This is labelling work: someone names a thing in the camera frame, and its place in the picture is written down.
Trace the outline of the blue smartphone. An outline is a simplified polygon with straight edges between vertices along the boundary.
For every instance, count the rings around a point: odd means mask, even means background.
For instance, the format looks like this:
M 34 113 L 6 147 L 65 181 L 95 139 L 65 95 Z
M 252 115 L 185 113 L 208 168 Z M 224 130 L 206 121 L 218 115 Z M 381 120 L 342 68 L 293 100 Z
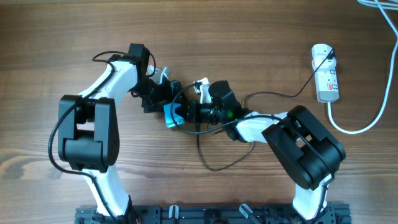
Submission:
M 183 117 L 178 115 L 175 111 L 171 113 L 171 103 L 164 105 L 165 125 L 167 128 L 174 128 L 175 123 L 182 125 L 185 123 Z

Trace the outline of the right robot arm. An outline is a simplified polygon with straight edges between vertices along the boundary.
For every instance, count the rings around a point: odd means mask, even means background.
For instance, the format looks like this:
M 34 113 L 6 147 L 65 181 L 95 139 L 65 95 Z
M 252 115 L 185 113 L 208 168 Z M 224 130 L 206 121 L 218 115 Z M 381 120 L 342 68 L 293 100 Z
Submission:
M 290 204 L 259 210 L 244 203 L 239 211 L 247 223 L 341 223 L 338 206 L 326 195 L 345 159 L 341 143 L 304 106 L 280 114 L 261 114 L 243 107 L 225 80 L 211 85 L 196 81 L 191 88 L 200 100 L 186 102 L 184 90 L 165 107 L 172 123 L 213 124 L 232 140 L 263 142 L 295 182 Z

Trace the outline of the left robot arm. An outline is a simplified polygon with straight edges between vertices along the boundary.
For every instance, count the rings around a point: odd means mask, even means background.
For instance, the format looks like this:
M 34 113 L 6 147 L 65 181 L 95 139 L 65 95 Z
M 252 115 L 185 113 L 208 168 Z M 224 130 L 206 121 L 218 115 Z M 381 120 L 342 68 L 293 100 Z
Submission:
M 60 99 L 58 121 L 49 137 L 49 160 L 63 173 L 82 176 L 96 200 L 93 207 L 76 209 L 75 223 L 142 223 L 142 212 L 134 209 L 117 172 L 116 109 L 130 93 L 141 98 L 145 113 L 162 112 L 182 85 L 169 80 L 167 67 L 149 65 L 153 55 L 142 44 L 108 54 L 106 70 L 94 84 Z

